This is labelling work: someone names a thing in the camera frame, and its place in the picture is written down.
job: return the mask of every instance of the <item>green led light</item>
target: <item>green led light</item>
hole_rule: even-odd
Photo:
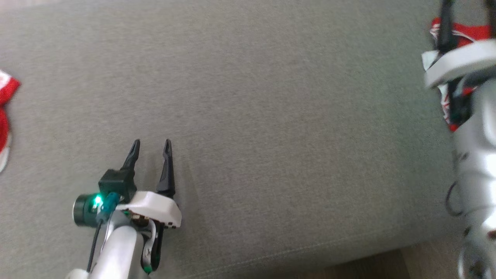
[[[102,204],[102,203],[103,203],[103,199],[102,199],[102,197],[101,197],[101,196],[99,196],[99,195],[98,195],[98,196],[96,196],[96,197],[95,197],[95,202],[94,202],[94,204],[95,204],[95,205],[97,205],[97,206],[99,206],[99,205],[100,205],[100,204]]]
[[[153,269],[151,266],[145,266],[143,267],[143,270],[147,273],[147,274],[150,274],[152,273]]]

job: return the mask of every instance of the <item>black cable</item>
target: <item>black cable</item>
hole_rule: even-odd
[[[441,5],[439,33],[437,35],[437,49],[441,55],[450,52],[458,46],[458,37],[453,34],[453,2],[443,0]]]
[[[456,186],[456,181],[453,182],[453,184],[451,184],[451,186],[448,189],[448,193],[446,194],[446,199],[444,200],[444,206],[446,207],[446,211],[448,211],[448,214],[450,214],[451,216],[454,216],[454,217],[458,217],[461,214],[463,214],[463,211],[460,210],[460,211],[456,212],[455,210],[453,210],[453,208],[451,207],[451,204],[449,203],[449,198],[451,197],[451,192],[453,191],[453,188],[455,188],[455,186]]]
[[[95,235],[93,236],[93,244],[91,245],[90,259],[88,260],[88,267],[86,268],[87,272],[90,272],[91,265],[93,264],[93,256],[95,255],[96,241],[98,239],[98,233],[100,232],[100,229],[102,228],[102,224],[103,224],[103,220],[98,222],[98,226],[96,227],[96,230],[95,230]]]
[[[496,0],[486,0],[491,38],[496,39]]]

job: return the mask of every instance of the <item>gray fabric surface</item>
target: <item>gray fabric surface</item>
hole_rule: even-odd
[[[483,23],[479,6],[458,19]],[[460,230],[443,208],[450,135],[420,60],[437,11],[90,0],[3,14],[0,69],[23,85],[0,174],[2,277],[86,266],[93,230],[73,224],[72,203],[135,138],[150,190],[172,139],[184,217],[154,278],[290,273]]]

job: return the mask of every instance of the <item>couch seam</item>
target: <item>couch seam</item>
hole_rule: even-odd
[[[283,255],[286,255],[286,254],[290,254],[290,253],[294,253],[294,252],[299,252],[299,251],[302,251],[302,250],[316,248],[316,247],[319,247],[319,246],[326,246],[326,245],[330,245],[330,244],[334,244],[334,243],[340,243],[340,242],[344,242],[345,240],[348,240],[348,239],[361,238],[361,237],[364,237],[364,236],[367,236],[367,235],[376,234],[378,232],[390,231],[391,229],[402,228],[402,227],[408,226],[410,224],[413,224],[413,223],[416,223],[416,222],[422,221],[422,220],[425,220],[425,218],[417,219],[416,221],[412,221],[412,222],[408,222],[408,223],[403,223],[402,225],[390,226],[387,229],[378,229],[378,230],[375,230],[375,231],[369,231],[367,233],[356,234],[356,235],[350,236],[350,237],[343,237],[343,238],[340,238],[338,240],[330,240],[330,241],[325,241],[325,242],[319,242],[319,243],[315,243],[315,244],[303,246],[303,247],[300,247],[300,248],[294,248],[294,249],[290,249],[290,250],[286,250],[286,251],[282,251],[282,252],[277,252],[277,253],[274,253],[274,254],[265,255],[265,256],[261,256],[261,257],[257,257],[257,258],[253,258],[253,259],[249,259],[249,260],[237,262],[237,263],[232,263],[232,264],[229,264],[229,265],[225,265],[225,266],[221,266],[221,267],[218,267],[218,268],[213,268],[213,269],[205,270],[205,271],[202,271],[202,272],[193,274],[193,275],[182,277],[182,279],[195,278],[195,277],[198,277],[198,276],[200,276],[200,277],[198,277],[199,279],[200,278],[206,278],[206,277],[210,277],[210,276],[215,275],[215,274],[222,274],[222,273],[228,272],[229,271],[228,268],[230,268],[230,267],[243,266],[243,265],[250,266],[250,265],[252,265],[252,263],[258,262],[260,260],[275,258],[275,257],[283,256]]]

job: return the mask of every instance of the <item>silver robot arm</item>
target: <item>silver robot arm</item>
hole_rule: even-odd
[[[488,1],[492,35],[496,4]],[[496,279],[496,40],[456,48],[451,4],[441,9],[440,58],[426,72],[426,86],[448,83],[457,186],[466,223],[458,260],[461,279]],[[470,96],[465,87],[477,87]]]
[[[81,195],[76,200],[73,207],[76,224],[97,227],[94,248],[101,227],[101,213],[105,213],[104,207],[108,204],[103,197],[115,194],[121,197],[110,217],[102,221],[106,222],[107,229],[96,264],[92,265],[92,249],[87,270],[75,269],[66,279],[148,279],[157,269],[164,229],[179,228],[182,219],[181,211],[172,199],[175,185],[171,142],[166,141],[165,163],[156,193],[135,190],[133,176],[138,154],[139,140],[134,142],[119,171],[105,173],[99,182],[99,193]]]

